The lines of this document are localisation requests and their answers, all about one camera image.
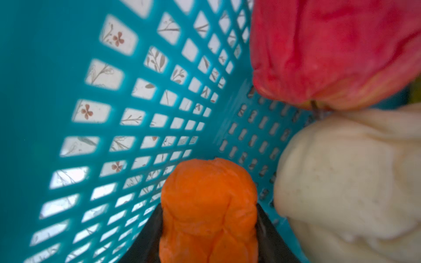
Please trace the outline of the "cream garlic bulb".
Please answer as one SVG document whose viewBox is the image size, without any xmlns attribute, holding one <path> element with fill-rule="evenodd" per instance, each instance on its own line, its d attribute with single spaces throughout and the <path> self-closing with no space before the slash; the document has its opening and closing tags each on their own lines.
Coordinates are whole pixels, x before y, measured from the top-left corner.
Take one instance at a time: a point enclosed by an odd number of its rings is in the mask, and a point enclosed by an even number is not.
<svg viewBox="0 0 421 263">
<path fill-rule="evenodd" d="M 304 128 L 280 157 L 273 197 L 313 263 L 420 262 L 420 104 Z"/>
</svg>

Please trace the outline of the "orange mandarin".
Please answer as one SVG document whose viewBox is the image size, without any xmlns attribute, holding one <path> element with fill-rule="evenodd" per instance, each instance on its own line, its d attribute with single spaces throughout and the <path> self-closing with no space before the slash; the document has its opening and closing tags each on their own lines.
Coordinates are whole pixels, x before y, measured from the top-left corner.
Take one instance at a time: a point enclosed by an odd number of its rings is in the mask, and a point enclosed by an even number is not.
<svg viewBox="0 0 421 263">
<path fill-rule="evenodd" d="M 238 164 L 179 163 L 161 192 L 163 263 L 256 263 L 257 188 Z"/>
</svg>

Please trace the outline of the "teal plastic basket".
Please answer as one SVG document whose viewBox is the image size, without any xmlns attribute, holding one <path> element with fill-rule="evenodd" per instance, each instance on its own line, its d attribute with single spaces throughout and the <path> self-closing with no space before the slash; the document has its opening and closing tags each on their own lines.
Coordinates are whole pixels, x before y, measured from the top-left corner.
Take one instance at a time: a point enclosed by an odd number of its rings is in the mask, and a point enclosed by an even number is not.
<svg viewBox="0 0 421 263">
<path fill-rule="evenodd" d="M 326 113 L 255 89 L 254 3 L 1 2 L 1 262 L 118 263 L 176 166 L 215 158 L 308 262 L 273 187 Z"/>
</svg>

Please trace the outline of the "red apple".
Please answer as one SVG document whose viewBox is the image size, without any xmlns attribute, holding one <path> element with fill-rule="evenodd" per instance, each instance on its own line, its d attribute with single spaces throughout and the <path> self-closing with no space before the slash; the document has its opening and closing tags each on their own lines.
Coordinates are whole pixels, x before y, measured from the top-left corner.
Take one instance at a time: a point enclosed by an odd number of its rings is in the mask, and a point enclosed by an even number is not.
<svg viewBox="0 0 421 263">
<path fill-rule="evenodd" d="M 268 99 L 354 110 L 421 72 L 420 1 L 255 1 L 253 85 Z"/>
</svg>

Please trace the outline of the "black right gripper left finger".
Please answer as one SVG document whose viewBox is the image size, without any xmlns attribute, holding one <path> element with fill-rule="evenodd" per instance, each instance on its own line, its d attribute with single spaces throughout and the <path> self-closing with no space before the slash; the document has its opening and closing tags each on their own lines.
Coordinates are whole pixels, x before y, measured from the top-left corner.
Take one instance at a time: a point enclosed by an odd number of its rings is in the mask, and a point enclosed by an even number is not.
<svg viewBox="0 0 421 263">
<path fill-rule="evenodd" d="M 138 237 L 119 263 L 160 263 L 159 243 L 163 229 L 163 210 L 159 203 Z"/>
</svg>

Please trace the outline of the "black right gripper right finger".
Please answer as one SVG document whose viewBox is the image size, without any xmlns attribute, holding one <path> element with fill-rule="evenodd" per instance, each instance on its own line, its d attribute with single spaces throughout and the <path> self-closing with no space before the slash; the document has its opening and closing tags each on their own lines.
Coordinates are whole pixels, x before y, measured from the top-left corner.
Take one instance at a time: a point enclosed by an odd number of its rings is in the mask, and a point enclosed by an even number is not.
<svg viewBox="0 0 421 263">
<path fill-rule="evenodd" d="M 258 240 L 258 263 L 300 263 L 288 248 L 260 204 L 255 225 Z"/>
</svg>

